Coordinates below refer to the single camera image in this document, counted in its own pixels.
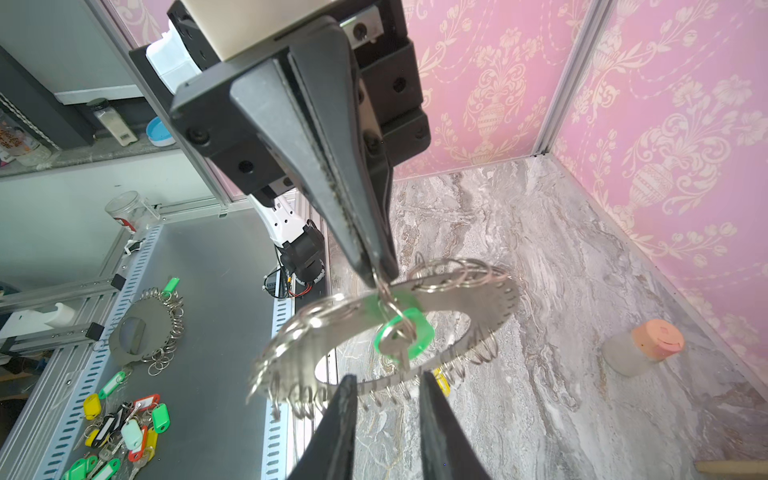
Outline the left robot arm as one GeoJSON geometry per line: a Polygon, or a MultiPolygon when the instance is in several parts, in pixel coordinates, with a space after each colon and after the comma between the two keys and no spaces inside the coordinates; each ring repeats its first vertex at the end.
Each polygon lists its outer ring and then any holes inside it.
{"type": "Polygon", "coordinates": [[[281,263],[323,274],[324,236],[292,211],[297,190],[369,285],[399,267],[395,168],[431,141],[400,1],[176,1],[145,49],[174,129],[254,204],[281,263]]]}

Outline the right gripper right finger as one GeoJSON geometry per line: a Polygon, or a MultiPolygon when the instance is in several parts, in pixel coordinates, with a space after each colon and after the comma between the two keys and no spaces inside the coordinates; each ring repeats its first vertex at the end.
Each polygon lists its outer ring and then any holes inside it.
{"type": "Polygon", "coordinates": [[[490,479],[431,372],[420,376],[419,427],[425,479],[490,479]]]}

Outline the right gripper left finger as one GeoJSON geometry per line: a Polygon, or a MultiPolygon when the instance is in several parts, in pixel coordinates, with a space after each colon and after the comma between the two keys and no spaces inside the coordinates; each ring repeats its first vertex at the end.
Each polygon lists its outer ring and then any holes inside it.
{"type": "Polygon", "coordinates": [[[338,385],[309,445],[287,479],[352,479],[357,412],[357,378],[348,374],[338,385]]]}

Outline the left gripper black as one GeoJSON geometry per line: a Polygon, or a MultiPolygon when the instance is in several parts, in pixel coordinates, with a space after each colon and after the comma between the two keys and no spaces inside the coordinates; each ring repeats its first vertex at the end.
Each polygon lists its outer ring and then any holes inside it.
{"type": "Polygon", "coordinates": [[[171,4],[168,18],[201,70],[177,88],[174,126],[245,194],[280,195],[294,180],[357,274],[392,281],[398,262],[370,176],[430,144],[404,6],[301,1],[293,13],[288,6],[171,4]],[[288,57],[295,83],[281,73],[248,73],[270,59],[286,66],[288,57]],[[385,163],[366,162],[365,105],[385,163]]]}

